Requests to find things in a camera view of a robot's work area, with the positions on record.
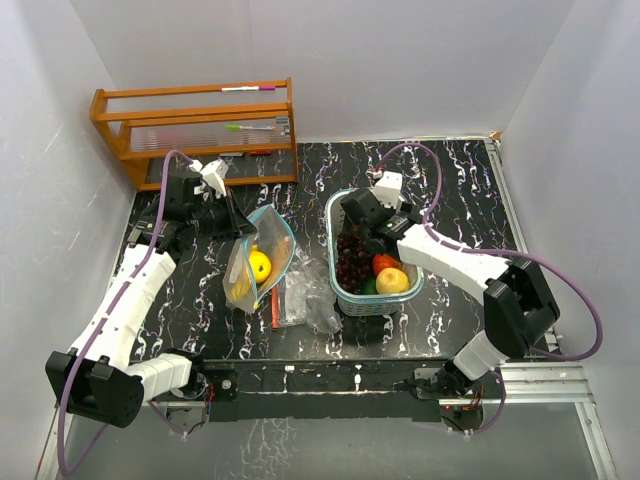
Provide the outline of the yellow lemon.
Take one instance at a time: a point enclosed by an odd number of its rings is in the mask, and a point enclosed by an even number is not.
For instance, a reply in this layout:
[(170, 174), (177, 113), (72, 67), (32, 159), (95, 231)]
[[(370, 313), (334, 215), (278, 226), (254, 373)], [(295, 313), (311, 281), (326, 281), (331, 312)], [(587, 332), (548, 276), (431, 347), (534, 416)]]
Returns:
[(252, 250), (249, 254), (249, 263), (257, 284), (264, 283), (272, 271), (270, 258), (259, 250)]

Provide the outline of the yellow banana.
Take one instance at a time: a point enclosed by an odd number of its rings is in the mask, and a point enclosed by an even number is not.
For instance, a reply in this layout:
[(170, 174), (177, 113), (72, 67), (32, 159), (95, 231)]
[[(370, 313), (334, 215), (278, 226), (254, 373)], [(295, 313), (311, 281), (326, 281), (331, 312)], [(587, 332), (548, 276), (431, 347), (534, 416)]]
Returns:
[(244, 260), (236, 260), (230, 270), (228, 279), (229, 291), (228, 299), (231, 302), (240, 302), (252, 289), (253, 271), (251, 266)]

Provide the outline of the red orange peach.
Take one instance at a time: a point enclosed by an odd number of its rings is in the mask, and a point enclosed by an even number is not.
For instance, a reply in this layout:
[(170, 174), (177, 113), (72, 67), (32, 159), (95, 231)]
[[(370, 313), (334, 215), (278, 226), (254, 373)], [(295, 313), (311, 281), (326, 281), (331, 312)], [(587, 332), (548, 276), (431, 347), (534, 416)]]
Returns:
[(279, 240), (273, 249), (272, 265), (276, 271), (285, 271), (293, 256), (294, 242), (291, 236)]

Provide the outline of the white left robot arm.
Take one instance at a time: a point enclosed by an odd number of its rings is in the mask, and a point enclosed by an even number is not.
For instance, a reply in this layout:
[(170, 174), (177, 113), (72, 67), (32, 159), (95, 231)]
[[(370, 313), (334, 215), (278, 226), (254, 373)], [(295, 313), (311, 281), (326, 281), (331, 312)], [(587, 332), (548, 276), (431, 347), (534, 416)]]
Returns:
[(46, 362), (61, 413), (124, 428), (159, 395), (200, 396), (207, 376), (196, 368), (196, 355), (171, 349), (133, 364), (130, 353), (157, 294), (196, 239), (236, 240), (255, 231), (220, 164), (169, 175), (134, 224), (97, 312), (67, 351), (52, 352)]

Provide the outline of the blue zip top bag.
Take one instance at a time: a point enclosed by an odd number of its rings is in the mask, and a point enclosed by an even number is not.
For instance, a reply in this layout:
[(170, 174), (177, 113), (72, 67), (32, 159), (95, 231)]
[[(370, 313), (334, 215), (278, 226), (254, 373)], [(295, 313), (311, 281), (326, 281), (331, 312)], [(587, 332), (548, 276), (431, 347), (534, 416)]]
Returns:
[(252, 212), (249, 221), (256, 231), (234, 243), (222, 285), (229, 308), (253, 314), (284, 278), (294, 256), (295, 238), (272, 205)]

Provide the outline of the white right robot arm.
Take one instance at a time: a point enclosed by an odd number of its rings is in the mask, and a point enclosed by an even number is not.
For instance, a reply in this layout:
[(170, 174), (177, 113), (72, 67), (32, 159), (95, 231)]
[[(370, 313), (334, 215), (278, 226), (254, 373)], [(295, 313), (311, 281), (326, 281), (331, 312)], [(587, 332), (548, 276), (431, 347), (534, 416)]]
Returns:
[(536, 262), (472, 250), (420, 224), (416, 206), (399, 202), (386, 207), (369, 188), (344, 194), (339, 205), (366, 252), (389, 254), (405, 267), (432, 273), (464, 290), (483, 308), (483, 329), (434, 376), (418, 380), (418, 389), (471, 395), (485, 374), (527, 356), (559, 318), (559, 307)]

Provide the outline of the yellow apple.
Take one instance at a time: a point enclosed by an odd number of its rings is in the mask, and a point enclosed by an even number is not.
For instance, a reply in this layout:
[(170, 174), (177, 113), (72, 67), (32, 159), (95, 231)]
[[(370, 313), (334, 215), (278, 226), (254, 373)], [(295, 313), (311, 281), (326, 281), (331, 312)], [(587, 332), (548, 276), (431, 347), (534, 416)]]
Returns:
[(376, 277), (376, 291), (378, 294), (400, 294), (406, 292), (409, 288), (409, 278), (400, 269), (388, 267), (381, 270)]

